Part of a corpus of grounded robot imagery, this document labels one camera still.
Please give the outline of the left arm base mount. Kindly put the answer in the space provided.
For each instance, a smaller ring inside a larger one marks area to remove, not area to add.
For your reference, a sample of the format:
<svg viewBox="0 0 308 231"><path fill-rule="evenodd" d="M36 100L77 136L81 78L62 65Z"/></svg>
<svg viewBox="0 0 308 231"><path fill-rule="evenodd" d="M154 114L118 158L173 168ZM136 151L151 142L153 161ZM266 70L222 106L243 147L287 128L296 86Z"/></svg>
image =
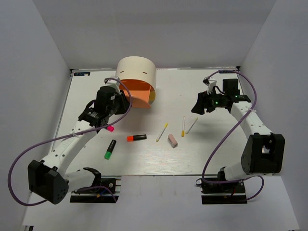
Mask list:
<svg viewBox="0 0 308 231"><path fill-rule="evenodd" d="M121 176L103 176L93 189L71 192L71 203L115 204L120 196Z"/></svg>

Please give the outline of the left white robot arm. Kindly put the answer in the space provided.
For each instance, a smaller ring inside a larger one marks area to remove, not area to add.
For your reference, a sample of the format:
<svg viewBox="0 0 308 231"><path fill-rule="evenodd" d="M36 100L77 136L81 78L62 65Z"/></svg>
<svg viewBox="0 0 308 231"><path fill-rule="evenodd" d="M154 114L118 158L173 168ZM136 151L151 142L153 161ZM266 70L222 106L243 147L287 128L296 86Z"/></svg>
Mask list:
<svg viewBox="0 0 308 231"><path fill-rule="evenodd" d="M31 192L56 205L67 193L90 190L97 192L102 186L101 173L84 167L68 173L67 169L77 154L108 125L113 115L125 115L129 109L123 90L103 86L96 99L90 101L72 129L72 137L64 138L59 145L41 161L28 165L28 181Z"/></svg>

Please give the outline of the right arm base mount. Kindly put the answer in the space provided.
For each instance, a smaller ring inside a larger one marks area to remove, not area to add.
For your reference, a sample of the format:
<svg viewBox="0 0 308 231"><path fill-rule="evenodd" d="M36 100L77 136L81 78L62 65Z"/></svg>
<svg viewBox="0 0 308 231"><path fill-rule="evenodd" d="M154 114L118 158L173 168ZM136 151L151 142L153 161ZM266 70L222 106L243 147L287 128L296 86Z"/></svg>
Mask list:
<svg viewBox="0 0 308 231"><path fill-rule="evenodd" d="M201 178L195 182L201 188L203 205L247 204L244 183L210 184Z"/></svg>

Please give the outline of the orange drawer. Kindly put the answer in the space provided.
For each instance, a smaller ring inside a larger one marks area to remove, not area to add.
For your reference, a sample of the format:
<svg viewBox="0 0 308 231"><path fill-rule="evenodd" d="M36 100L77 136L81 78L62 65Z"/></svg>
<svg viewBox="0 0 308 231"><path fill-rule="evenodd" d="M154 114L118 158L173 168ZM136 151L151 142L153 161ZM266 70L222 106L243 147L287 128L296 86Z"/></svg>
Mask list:
<svg viewBox="0 0 308 231"><path fill-rule="evenodd" d="M151 108L156 92L149 83L137 79L124 79L122 83L128 88L132 96L132 107Z"/></svg>

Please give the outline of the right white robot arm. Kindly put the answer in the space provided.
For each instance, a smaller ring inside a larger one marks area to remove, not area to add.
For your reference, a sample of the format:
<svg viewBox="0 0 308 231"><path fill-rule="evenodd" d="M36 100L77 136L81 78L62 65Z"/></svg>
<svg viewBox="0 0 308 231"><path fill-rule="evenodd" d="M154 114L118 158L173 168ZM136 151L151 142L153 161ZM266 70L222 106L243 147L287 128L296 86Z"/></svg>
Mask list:
<svg viewBox="0 0 308 231"><path fill-rule="evenodd" d="M236 125L227 133L241 127L247 143L240 160L223 167L218 175L218 188L223 192L230 191L235 182L250 177L280 173L282 169L285 138L273 133L254 111L254 104L247 95L227 95L200 92L192 113L203 115L213 112L216 108L225 108L237 120Z"/></svg>

